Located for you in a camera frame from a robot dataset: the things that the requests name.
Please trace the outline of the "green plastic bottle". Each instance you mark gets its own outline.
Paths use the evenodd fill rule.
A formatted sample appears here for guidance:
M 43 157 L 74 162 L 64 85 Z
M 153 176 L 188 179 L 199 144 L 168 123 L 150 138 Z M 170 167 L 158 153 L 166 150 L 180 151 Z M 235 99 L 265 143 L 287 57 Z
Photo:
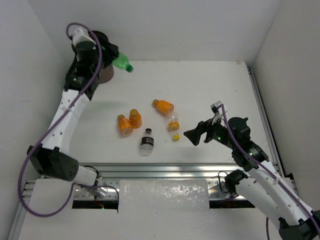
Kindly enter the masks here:
M 134 67 L 130 64 L 128 57 L 122 52 L 118 53 L 118 56 L 112 61 L 112 64 L 116 68 L 128 73 L 132 73 L 134 71 Z

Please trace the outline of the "clear bottle yellow cap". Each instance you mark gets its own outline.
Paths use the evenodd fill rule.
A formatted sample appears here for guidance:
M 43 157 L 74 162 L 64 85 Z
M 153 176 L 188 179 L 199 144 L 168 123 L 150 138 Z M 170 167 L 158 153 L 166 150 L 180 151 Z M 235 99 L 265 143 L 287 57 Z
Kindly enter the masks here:
M 168 113 L 165 119 L 172 140 L 178 141 L 180 139 L 180 123 L 177 114 L 175 112 Z

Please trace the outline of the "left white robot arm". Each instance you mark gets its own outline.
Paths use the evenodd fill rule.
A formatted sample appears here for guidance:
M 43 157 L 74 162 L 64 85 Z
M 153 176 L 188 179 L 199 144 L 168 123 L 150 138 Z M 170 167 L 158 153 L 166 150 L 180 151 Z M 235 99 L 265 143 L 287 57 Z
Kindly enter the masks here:
M 102 40 L 100 44 L 83 41 L 71 46 L 74 59 L 65 76 L 58 109 L 48 131 L 27 151 L 40 175 L 85 186 L 97 183 L 98 173 L 81 166 L 69 155 L 69 149 L 80 116 L 98 85 L 107 81 L 103 71 L 112 73 L 113 60 L 119 55 L 118 46 Z

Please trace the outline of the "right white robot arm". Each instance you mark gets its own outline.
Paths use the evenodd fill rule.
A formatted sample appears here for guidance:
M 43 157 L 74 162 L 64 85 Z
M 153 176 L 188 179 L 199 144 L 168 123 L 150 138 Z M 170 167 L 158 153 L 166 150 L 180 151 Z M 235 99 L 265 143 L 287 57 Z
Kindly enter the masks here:
M 224 178 L 228 193 L 245 197 L 273 223 L 283 240 L 313 240 L 319 236 L 320 212 L 298 198 L 250 133 L 246 118 L 233 117 L 225 125 L 221 120 L 200 121 L 184 136 L 197 146 L 206 134 L 205 143 L 215 140 L 230 148 L 240 168 Z

